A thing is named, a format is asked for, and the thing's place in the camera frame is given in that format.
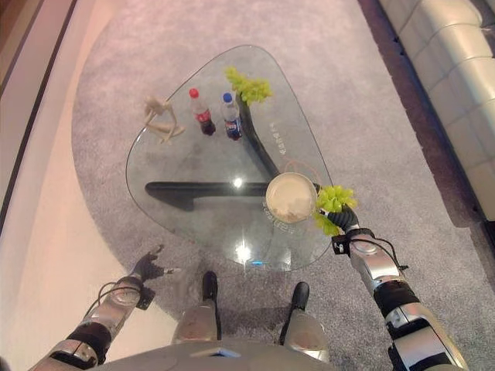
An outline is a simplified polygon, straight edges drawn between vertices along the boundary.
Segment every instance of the white leather sofa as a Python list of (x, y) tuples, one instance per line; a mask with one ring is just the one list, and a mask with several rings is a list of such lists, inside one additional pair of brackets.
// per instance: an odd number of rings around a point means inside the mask
[(487, 220), (495, 220), (495, 59), (470, 0), (380, 0)]

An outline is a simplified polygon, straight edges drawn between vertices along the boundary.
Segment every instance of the plastic bottle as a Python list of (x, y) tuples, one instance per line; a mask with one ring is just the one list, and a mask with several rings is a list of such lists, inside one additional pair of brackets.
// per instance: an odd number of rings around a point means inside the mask
[(241, 134), (241, 119), (239, 118), (239, 107), (232, 99), (232, 94), (225, 93), (222, 96), (222, 116), (225, 120), (225, 131), (227, 137), (230, 139), (238, 140)]
[(200, 123), (201, 131), (203, 134), (213, 135), (217, 129), (215, 128), (215, 124), (211, 121), (211, 113), (208, 106), (205, 105), (200, 98), (200, 93), (197, 89), (190, 89), (189, 96), (191, 97), (191, 111)]

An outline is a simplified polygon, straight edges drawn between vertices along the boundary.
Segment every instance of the bottle label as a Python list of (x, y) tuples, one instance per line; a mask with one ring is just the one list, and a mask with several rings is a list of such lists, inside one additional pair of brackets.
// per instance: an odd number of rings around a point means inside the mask
[(241, 134), (241, 120), (239, 118), (233, 121), (225, 121), (225, 130), (227, 135), (240, 135)]
[(199, 121), (199, 122), (205, 122), (211, 119), (211, 114), (210, 110), (204, 111), (202, 114), (194, 114), (194, 117)]

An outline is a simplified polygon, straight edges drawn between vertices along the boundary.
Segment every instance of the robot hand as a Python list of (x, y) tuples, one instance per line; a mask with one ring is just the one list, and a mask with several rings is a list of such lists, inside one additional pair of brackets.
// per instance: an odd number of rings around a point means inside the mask
[(159, 245), (156, 249), (149, 251), (139, 259), (138, 263), (136, 263), (132, 269), (131, 276), (139, 276), (143, 284), (147, 280), (161, 277), (165, 273), (165, 270), (154, 264), (153, 261), (158, 259), (158, 254), (160, 254), (162, 250), (163, 245)]
[(340, 213), (329, 213), (324, 209), (320, 209), (319, 213), (326, 216), (330, 222), (340, 227), (345, 233), (359, 228), (357, 215), (348, 205), (342, 206)]

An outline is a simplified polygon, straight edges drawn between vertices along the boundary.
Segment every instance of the robot leg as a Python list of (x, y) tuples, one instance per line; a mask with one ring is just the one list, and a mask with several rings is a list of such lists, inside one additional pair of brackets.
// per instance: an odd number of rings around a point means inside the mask
[(217, 276), (214, 272), (206, 272), (203, 276), (203, 302), (184, 312), (173, 335), (173, 344), (214, 342), (221, 339), (217, 291)]
[(329, 351), (323, 327), (305, 312), (308, 297), (308, 284), (299, 282), (292, 295), (291, 311), (282, 329), (280, 344), (328, 363)]

